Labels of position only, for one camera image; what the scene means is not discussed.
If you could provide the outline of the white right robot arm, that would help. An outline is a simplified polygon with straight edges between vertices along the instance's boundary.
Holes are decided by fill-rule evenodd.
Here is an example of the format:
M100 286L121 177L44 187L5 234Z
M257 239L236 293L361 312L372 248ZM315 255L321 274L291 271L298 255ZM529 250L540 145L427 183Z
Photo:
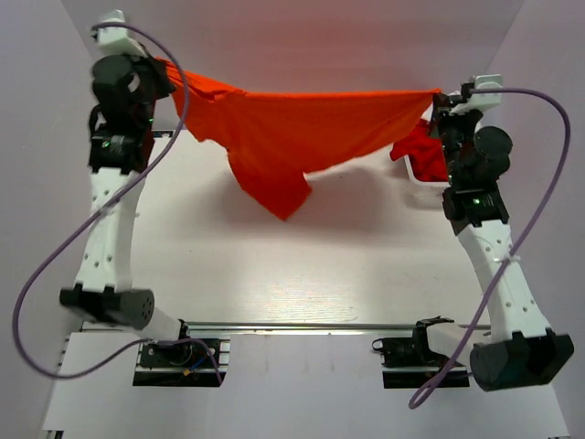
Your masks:
M456 363L463 364L484 391L550 383L574 353L569 335L558 334L540 311L517 256L509 214L498 179L510 167L513 143L494 126L480 127L488 105L478 97L438 93L432 101L431 135L441 141L449 186L445 217L469 257L491 331L475 333L451 319L419 321L412 332L414 357L443 368L424 385L428 395Z

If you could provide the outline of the orange t-shirt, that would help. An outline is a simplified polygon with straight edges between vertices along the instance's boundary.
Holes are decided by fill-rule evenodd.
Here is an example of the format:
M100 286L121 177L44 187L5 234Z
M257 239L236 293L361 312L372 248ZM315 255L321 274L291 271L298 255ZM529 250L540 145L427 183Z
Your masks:
M199 141L225 148L243 191L279 220L312 189L306 175L405 138L437 90L350 93L245 91L163 62L176 112Z

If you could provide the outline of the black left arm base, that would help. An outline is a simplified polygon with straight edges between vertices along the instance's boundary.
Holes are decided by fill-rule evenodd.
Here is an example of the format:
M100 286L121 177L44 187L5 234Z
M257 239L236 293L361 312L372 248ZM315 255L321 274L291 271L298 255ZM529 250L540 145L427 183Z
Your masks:
M133 374L134 387L218 388L229 366L229 338L203 338L198 343L163 347L141 345Z

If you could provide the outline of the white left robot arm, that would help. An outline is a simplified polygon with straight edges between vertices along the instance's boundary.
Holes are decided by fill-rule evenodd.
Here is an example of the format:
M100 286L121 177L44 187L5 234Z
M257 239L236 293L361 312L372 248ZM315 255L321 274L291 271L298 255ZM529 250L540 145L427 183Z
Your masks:
M181 321L156 307L154 293L133 287L131 248L139 197L154 146L158 100L175 89L152 56L110 55L92 67L97 100L90 112L91 213L88 240L74 285L59 294L62 306L92 323L163 340L162 354L182 365L193 342Z

